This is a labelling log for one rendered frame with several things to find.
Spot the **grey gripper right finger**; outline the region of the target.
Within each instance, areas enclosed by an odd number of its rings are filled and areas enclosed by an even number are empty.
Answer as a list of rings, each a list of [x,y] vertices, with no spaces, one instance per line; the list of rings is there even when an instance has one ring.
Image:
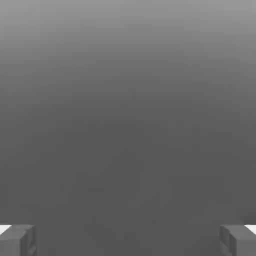
[[[256,256],[256,224],[221,225],[219,256]]]

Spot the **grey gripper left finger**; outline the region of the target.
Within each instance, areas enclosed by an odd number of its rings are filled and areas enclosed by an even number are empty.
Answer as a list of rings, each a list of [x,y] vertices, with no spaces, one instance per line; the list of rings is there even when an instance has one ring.
[[[0,225],[0,256],[38,256],[36,226]]]

